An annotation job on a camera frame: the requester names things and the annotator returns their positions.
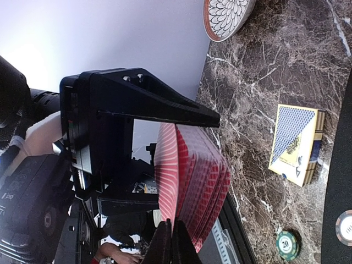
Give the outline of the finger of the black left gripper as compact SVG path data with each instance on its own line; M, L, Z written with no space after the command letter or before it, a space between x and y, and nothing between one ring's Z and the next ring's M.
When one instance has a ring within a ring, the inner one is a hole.
M157 194L105 190L97 198L99 213L130 213L159 209Z
M93 106L134 119L217 128L219 114L181 95L142 68L93 73Z

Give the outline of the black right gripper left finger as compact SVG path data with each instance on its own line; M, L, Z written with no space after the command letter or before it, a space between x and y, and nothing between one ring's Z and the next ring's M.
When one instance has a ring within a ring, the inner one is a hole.
M153 235L142 264L169 264L171 262L171 220L161 221Z

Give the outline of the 100 chips mat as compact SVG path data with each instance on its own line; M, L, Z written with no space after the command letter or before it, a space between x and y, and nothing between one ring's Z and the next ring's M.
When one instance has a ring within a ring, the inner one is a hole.
M352 245L352 210L343 212L336 220L335 234L338 240L348 246Z

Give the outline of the green chip stack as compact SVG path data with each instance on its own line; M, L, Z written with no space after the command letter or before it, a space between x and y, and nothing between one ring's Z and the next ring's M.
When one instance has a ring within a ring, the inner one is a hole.
M278 233L276 247L280 257L286 261L296 259L301 250L301 236L295 229L286 229Z

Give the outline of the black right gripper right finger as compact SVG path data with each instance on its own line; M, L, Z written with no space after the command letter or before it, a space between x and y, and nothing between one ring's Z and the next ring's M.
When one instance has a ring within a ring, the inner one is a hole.
M176 219L172 234L172 263L202 264L183 221Z

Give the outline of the red back card deck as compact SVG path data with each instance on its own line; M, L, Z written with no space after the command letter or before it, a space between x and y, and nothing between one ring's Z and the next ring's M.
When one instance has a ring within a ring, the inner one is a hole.
M230 187L226 159L202 128L162 123L153 162L161 220L181 220L199 252Z

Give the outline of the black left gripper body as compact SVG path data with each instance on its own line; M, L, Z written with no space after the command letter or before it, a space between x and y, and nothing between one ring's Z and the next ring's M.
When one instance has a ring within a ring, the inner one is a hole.
M64 133L60 154L24 159L5 181L18 194L1 202L1 256L20 263L51 263L69 212L87 215L84 202L101 186L131 192L153 166L131 156L134 118L102 113L93 106L93 73L60 83Z

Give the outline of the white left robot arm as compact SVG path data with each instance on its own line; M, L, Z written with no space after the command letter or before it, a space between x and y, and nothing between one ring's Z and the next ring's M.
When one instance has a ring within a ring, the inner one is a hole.
M1 60L1 171L20 149L10 146L36 121L58 113L61 153L20 162L1 187L1 255L20 263L54 260L69 206L104 183L127 188L138 176L132 158L134 120L194 127L219 126L218 113L182 96L145 69L86 71L67 76L60 92L30 89Z

